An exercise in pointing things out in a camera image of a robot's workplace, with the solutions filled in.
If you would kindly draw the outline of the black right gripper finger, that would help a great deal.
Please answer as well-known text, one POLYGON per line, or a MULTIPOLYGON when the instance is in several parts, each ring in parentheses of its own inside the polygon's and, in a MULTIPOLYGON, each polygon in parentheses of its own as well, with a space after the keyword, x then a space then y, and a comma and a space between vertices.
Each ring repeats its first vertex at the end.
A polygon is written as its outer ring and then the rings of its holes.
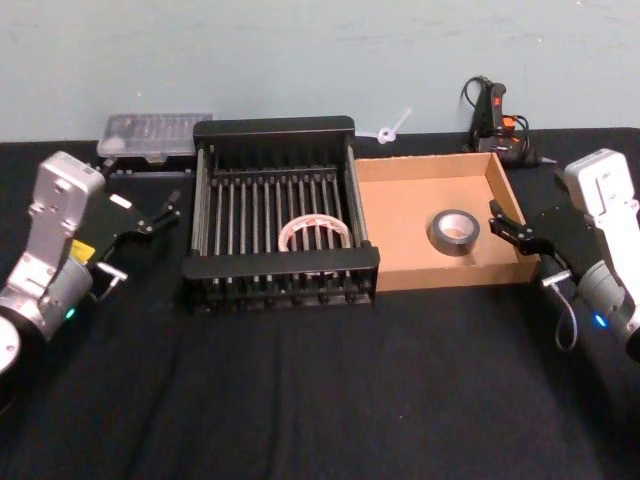
POLYGON ((528 236, 530 234, 530 229, 510 218, 496 199, 489 202, 489 209, 491 212, 489 226, 493 234, 498 236, 528 236))
POLYGON ((533 234, 528 236, 498 236, 502 240, 511 244, 519 253, 536 253, 536 245, 533 234))

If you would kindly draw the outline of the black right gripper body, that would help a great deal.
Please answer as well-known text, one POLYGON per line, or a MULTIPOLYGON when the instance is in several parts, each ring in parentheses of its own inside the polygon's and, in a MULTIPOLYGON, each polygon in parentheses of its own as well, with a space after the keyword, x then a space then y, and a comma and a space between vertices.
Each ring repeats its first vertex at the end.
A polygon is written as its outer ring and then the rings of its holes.
POLYGON ((549 208, 531 218, 527 227, 531 240, 525 242, 523 255, 547 254, 561 257, 564 268, 573 276, 583 276, 600 261, 594 229, 570 204, 549 208))

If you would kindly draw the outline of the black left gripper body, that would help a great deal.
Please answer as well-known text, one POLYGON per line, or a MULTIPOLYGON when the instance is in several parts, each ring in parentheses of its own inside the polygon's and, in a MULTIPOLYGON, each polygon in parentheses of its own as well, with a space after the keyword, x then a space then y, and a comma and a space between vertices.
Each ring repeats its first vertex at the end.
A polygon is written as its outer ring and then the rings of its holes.
POLYGON ((145 241, 154 230, 151 219, 131 202, 99 193, 74 235, 74 255, 81 261, 102 261, 123 241, 145 241))

